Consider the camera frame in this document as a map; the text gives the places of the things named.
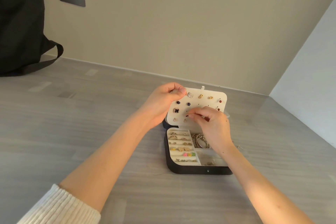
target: black backpack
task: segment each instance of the black backpack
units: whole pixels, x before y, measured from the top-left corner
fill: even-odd
[[[44,0],[0,0],[0,76],[35,72],[62,55],[62,45],[48,40],[43,27]],[[55,46],[57,58],[40,62]]]

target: beige wall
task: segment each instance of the beige wall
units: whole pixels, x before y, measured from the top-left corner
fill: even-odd
[[[269,94],[332,0],[45,0],[65,57]]]

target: wall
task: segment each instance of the wall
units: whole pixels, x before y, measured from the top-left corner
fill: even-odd
[[[336,147],[336,0],[272,90],[271,97]]]
[[[269,94],[332,0],[45,0],[65,57]]]

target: finger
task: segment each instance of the finger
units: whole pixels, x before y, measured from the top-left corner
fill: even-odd
[[[162,91],[165,93],[171,92],[172,90],[178,90],[183,94],[183,96],[187,94],[186,88],[177,82],[169,82],[169,83],[163,84],[161,87],[162,87]]]
[[[193,121],[195,121],[196,123],[198,123],[201,127],[203,125],[205,125],[206,123],[208,123],[204,118],[202,118],[202,116],[200,116],[199,114],[189,114],[189,118],[191,118]]]
[[[211,117],[213,117],[214,114],[216,114],[216,112],[217,112],[217,110],[215,110],[211,107],[205,106],[203,108],[199,108],[199,107],[192,108],[188,112],[188,115],[195,113],[195,114],[199,114],[199,115],[211,118]]]

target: woman's right hand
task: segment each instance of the woman's right hand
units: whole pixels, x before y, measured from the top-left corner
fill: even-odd
[[[188,115],[200,125],[204,137],[216,153],[222,155],[226,150],[234,147],[230,135],[230,123],[224,113],[205,106],[191,109]]]

